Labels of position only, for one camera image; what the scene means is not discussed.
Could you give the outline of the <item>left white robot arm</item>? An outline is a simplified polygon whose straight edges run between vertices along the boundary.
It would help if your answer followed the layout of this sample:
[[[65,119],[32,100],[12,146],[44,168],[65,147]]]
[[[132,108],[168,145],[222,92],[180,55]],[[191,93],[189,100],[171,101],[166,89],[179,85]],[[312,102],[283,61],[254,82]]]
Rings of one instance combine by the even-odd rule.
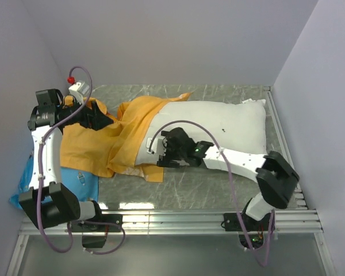
[[[59,224],[84,220],[91,231],[99,231],[104,216],[96,201],[80,202],[62,182],[60,146],[63,129],[68,125],[99,131],[114,123],[103,114],[97,103],[85,103],[90,88],[76,82],[69,88],[70,104],[60,98],[58,89],[36,92],[35,106],[28,121],[34,153],[33,171],[28,191],[19,195],[19,205],[36,228],[50,228]]]

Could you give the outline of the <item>white pillow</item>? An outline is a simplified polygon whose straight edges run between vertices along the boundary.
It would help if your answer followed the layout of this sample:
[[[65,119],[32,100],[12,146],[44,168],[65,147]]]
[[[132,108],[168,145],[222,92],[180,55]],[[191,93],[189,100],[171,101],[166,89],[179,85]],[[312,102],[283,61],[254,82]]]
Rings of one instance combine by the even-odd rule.
[[[149,154],[150,138],[163,125],[178,120],[192,121],[207,129],[221,147],[249,154],[266,153],[266,101],[246,100],[232,104],[212,101],[169,102],[148,126],[135,164],[155,164],[158,156]]]

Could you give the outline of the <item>orange pillowcase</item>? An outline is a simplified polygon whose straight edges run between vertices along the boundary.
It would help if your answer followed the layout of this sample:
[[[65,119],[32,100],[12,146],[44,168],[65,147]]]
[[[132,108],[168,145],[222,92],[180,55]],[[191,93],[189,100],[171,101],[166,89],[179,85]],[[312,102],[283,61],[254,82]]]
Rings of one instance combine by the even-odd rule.
[[[79,124],[66,126],[60,165],[104,178],[122,174],[142,177],[147,182],[163,182],[164,169],[155,164],[136,165],[137,154],[154,116],[167,104],[187,101],[190,96],[190,93],[176,98],[144,95],[121,103],[116,116],[108,112],[103,102],[91,98],[86,106],[97,104],[114,123],[99,131]]]

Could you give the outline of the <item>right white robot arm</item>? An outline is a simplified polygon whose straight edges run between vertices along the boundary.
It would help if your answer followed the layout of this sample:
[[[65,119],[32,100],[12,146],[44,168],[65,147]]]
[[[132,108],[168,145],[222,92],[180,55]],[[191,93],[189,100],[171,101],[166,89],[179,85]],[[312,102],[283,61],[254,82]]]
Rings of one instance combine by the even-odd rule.
[[[220,148],[210,141],[194,141],[181,127],[162,131],[148,146],[159,156],[159,167],[188,165],[227,171],[256,182],[260,192],[244,207],[241,220],[248,231],[257,230],[270,219],[273,209],[286,209],[300,180],[288,161],[277,151],[249,154]]]

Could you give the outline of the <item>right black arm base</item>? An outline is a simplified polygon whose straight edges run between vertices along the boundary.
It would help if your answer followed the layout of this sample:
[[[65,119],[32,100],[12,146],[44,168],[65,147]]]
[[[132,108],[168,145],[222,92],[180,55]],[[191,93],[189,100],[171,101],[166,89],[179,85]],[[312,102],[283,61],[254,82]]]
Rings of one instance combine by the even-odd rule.
[[[253,234],[249,234],[253,248],[258,250],[263,247],[265,243],[264,231],[270,229],[270,236],[273,234],[275,230],[275,218],[273,217],[272,223],[270,223],[271,213],[268,213],[260,221],[256,221],[246,214],[242,215],[242,219],[246,230],[248,232],[253,232]],[[224,213],[221,227],[226,232],[243,232],[236,213]],[[239,235],[239,242],[244,248],[249,249],[249,244],[243,233]]]

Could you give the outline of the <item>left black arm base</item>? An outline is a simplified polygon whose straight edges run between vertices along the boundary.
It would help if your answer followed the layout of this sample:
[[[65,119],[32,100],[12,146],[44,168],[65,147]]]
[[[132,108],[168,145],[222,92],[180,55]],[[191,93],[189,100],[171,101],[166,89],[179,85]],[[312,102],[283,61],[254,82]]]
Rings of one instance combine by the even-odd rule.
[[[101,221],[72,222],[70,230],[72,233],[82,234],[82,247],[89,253],[105,255],[118,250],[125,241],[125,231],[122,227],[123,215],[103,214]],[[102,249],[106,245],[108,236],[112,233],[121,233],[122,238],[117,246],[105,252],[94,252],[93,249]]]

